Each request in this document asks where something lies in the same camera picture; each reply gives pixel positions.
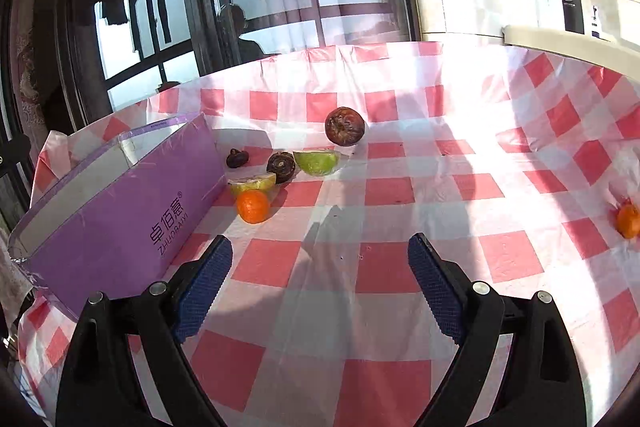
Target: shiitake mushroom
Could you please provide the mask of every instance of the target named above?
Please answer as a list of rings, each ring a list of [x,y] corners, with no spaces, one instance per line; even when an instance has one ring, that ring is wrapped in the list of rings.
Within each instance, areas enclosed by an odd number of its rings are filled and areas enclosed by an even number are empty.
[[[276,185],[288,182],[296,171],[296,161],[290,152],[276,152],[267,162],[267,172],[276,175]]]
[[[238,149],[231,149],[229,156],[226,157],[226,166],[230,169],[237,169],[242,167],[249,161],[249,153],[247,151],[239,151]]]
[[[364,136],[364,131],[364,120],[350,107],[334,109],[324,121],[326,137],[342,147],[356,145]]]

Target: red and white checkered tablecloth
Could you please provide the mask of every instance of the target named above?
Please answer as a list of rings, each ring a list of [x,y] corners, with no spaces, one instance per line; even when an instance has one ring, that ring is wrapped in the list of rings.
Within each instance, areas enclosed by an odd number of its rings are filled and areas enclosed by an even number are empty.
[[[640,360],[640,247],[612,225],[617,204],[640,203],[640,84],[613,71],[516,47],[437,42],[267,58],[72,136],[52,134],[33,200],[121,131],[194,110],[207,115],[223,154],[250,152],[235,176],[261,172],[272,150],[328,146],[322,122],[339,105],[369,124],[344,150],[346,167],[325,178],[300,173],[261,225],[239,219],[225,193],[166,274],[218,233],[233,243],[230,276],[184,344],[225,421],[413,425],[456,349],[407,266],[406,241],[425,232],[471,280],[504,295],[554,296],[594,424]],[[20,325],[20,361],[50,417],[73,329],[42,297]],[[144,384],[148,367],[133,346]],[[490,410],[508,346],[498,345],[472,420]]]

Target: metal screw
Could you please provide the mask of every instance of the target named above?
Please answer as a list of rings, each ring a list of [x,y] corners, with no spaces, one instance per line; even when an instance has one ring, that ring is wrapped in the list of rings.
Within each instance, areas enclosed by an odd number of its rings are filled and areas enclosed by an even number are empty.
[[[149,293],[151,295],[162,295],[166,291],[166,282],[154,282],[149,286]]]
[[[553,297],[551,296],[551,293],[542,291],[538,292],[538,299],[540,299],[545,304],[549,304],[553,300]]]
[[[96,292],[89,295],[89,304],[97,304],[102,300],[104,294],[102,292]]]
[[[473,289],[474,292],[479,293],[480,295],[487,295],[487,293],[489,293],[489,291],[491,290],[491,288],[489,288],[489,285],[486,282],[482,281],[474,282]]]

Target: tablecloth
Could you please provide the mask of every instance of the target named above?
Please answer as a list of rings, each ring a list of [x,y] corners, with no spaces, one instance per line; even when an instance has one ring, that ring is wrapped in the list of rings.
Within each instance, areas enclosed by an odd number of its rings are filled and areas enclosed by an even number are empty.
[[[150,121],[203,111],[221,153],[249,151],[238,177],[264,171],[272,150],[331,145],[322,123],[341,105],[368,124],[356,147],[338,148],[350,156],[341,170],[300,172],[260,225],[239,219],[225,193],[166,274],[217,233],[233,243],[230,276],[183,346],[223,419],[413,425],[456,349],[407,266],[406,241],[424,232],[471,280],[504,295],[553,295],[594,424],[640,360],[640,249],[612,225],[617,205],[640,202],[640,85],[614,71],[517,47],[438,42],[271,57],[69,137],[52,134],[33,200],[111,137]],[[50,417],[73,329],[42,297],[20,324],[20,361]],[[148,367],[131,342],[145,385]],[[490,410],[509,345],[501,338],[472,421]]]

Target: lime wedge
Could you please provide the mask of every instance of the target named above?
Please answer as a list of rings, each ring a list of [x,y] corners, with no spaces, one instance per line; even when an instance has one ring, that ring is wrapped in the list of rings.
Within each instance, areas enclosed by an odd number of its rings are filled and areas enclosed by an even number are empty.
[[[331,174],[338,165],[340,154],[331,149],[294,152],[298,167],[312,176]]]
[[[276,175],[273,172],[242,178],[241,180],[229,180],[231,193],[238,197],[245,190],[269,190],[276,184]]]

